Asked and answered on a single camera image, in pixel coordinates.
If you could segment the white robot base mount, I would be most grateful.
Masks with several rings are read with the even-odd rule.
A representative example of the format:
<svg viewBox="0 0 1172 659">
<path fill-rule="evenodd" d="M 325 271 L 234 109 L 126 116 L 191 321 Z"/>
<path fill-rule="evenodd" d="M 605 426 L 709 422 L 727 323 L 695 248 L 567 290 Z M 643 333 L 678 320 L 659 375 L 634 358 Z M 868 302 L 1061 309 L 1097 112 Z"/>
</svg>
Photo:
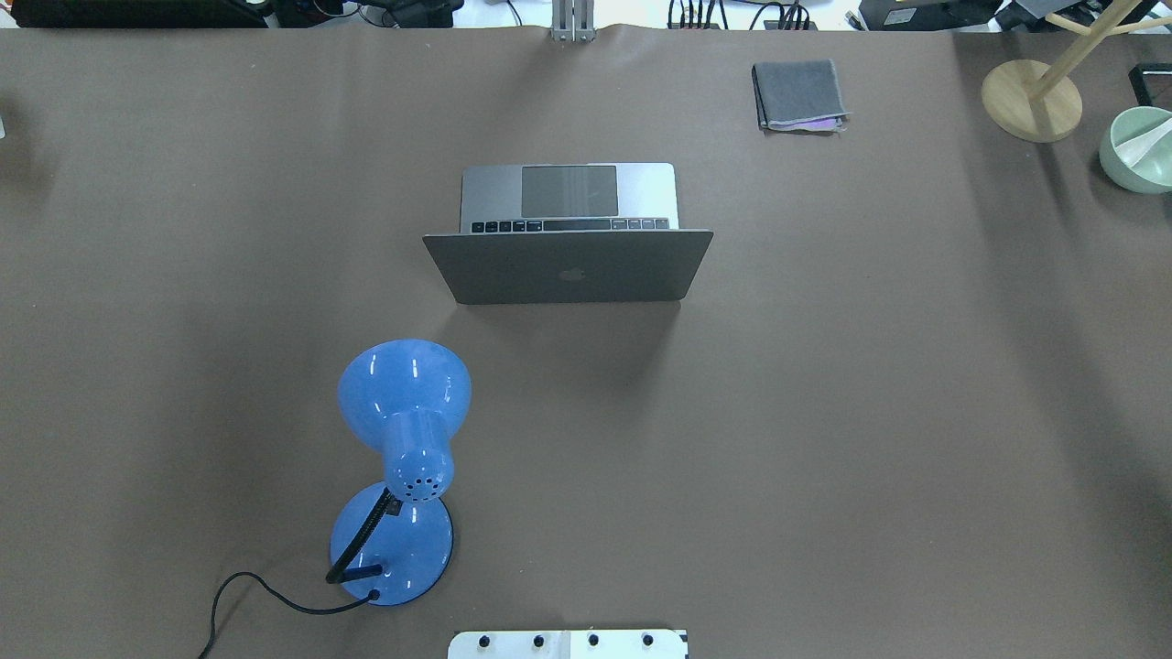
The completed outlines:
<svg viewBox="0 0 1172 659">
<path fill-rule="evenodd" d="M 580 629 L 459 632 L 448 658 L 689 658 L 686 631 Z"/>
</svg>

